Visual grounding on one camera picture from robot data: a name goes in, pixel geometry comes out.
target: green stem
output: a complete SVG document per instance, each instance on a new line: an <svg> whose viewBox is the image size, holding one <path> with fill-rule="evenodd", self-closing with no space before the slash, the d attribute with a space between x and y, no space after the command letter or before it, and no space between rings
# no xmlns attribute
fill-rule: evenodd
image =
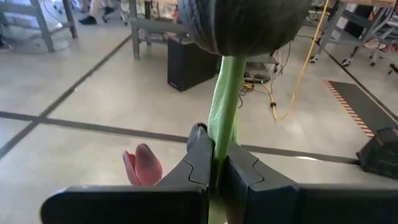
<svg viewBox="0 0 398 224"><path fill-rule="evenodd" d="M216 189L220 184L220 175L227 156L230 140L238 141L237 105L239 89L246 67L245 58L223 57L213 102L211 104L208 134L214 140L215 155L212 168L216 175Z"/></svg>

